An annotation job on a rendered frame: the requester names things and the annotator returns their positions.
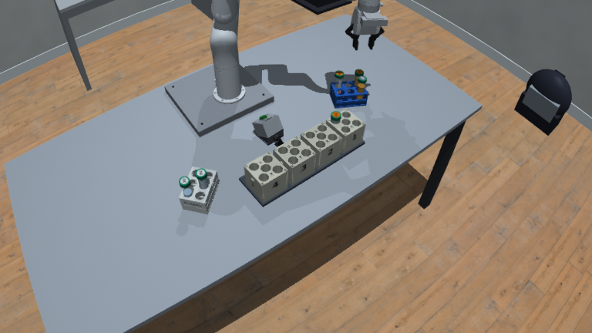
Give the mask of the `white tube rack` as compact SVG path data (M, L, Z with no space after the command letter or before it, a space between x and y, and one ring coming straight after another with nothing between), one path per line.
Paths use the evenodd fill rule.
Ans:
M200 185L196 178L195 172L200 169L199 167L193 167L190 170L188 177L190 178L190 185L193 191L191 197L185 197L183 195L183 191L180 194L180 203L184 210L190 210L202 214L208 214L212 201L214 199L214 195L217 191L217 187L219 185L219 179L217 172L215 170L208 170L207 171L207 181L209 187L205 190L200 189ZM192 176L193 172L193 176ZM196 182L196 183L194 183ZM213 184L213 185L212 185ZM214 189L215 188L215 189ZM210 192L210 194L209 194ZM205 195L202 195L204 193ZM197 194L197 195L196 195ZM208 196L209 194L209 196ZM198 200L197 200L198 199ZM210 204L209 204L210 203Z

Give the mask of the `blue tube rack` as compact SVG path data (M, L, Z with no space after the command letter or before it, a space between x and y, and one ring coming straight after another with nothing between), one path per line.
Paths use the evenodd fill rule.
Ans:
M351 84L351 87L346 87L345 84ZM347 92L350 89L351 92ZM337 94L337 91L341 90L341 94ZM354 91L355 92L354 92ZM354 93L354 94L352 94ZM363 96L363 99L357 99L356 96ZM366 106L368 99L368 92L365 89L363 93L357 92L357 86L354 85L354 81L342 82L341 88L336 88L333 82L330 87L330 97L333 102L335 109L353 107L353 106ZM341 103L341 104L339 104Z

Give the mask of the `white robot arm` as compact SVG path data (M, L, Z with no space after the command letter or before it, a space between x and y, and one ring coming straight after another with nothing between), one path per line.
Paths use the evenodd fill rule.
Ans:
M212 0L211 12L214 17L210 34L210 48L214 62L214 98L219 103L232 104L242 100L245 88L241 85L240 64L237 47L237 33L240 0ZM358 0L362 11L362 26L387 26L388 19L378 10L380 0ZM235 17L236 15L236 17Z

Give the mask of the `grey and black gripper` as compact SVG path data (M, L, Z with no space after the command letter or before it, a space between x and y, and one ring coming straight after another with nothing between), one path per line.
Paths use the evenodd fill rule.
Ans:
M372 50L375 40L385 31L381 26L362 26L360 23L361 16L364 16L364 14L356 6L351 17L351 25L345 30L345 33L353 39L352 46L355 48L355 51L358 50L359 36L371 35L368 40L368 47ZM353 34L351 33L352 30Z

